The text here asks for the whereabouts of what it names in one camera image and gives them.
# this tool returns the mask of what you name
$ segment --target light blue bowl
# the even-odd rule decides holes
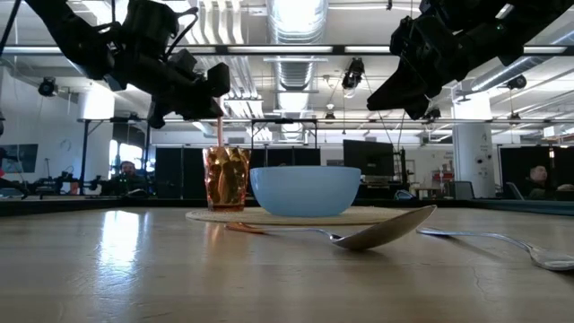
[[[361,170],[350,167],[266,167],[250,175],[257,202],[282,216],[339,215],[351,206],[361,184]]]

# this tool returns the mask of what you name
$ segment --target placemat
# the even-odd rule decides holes
[[[261,207],[246,207],[243,212],[228,213],[196,210],[188,212],[186,218],[207,222],[263,225],[362,225],[381,223],[404,213],[406,213],[404,210],[353,206],[337,216],[304,218],[272,215]]]

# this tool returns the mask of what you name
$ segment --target monitor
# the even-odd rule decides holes
[[[394,152],[392,144],[343,140],[344,165],[365,176],[395,176]]]

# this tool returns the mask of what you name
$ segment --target table surface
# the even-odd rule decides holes
[[[313,233],[254,235],[190,209],[0,218],[3,322],[572,322],[574,275],[504,241],[411,233],[352,253]],[[574,254],[574,218],[439,209],[426,226]],[[337,227],[350,233],[360,227]]]

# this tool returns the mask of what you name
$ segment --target spoon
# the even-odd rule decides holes
[[[529,255],[535,265],[540,266],[547,270],[552,271],[566,271],[574,270],[574,257],[561,254],[559,252],[546,250],[537,247],[533,244],[526,243],[522,240],[517,240],[510,238],[498,233],[489,232],[469,232],[469,231],[443,231],[431,228],[421,228],[417,229],[417,232],[428,235],[436,236],[475,236],[475,237],[488,237],[494,239],[504,240],[506,242],[512,243],[513,245],[523,249]]]
[[[272,232],[319,232],[325,234],[331,243],[337,247],[349,250],[365,250],[382,246],[390,241],[404,236],[414,230],[437,209],[435,205],[425,206],[411,212],[375,224],[363,231],[341,237],[329,231],[317,228],[254,228],[245,223],[227,223],[225,228],[233,231],[249,233],[272,233]]]

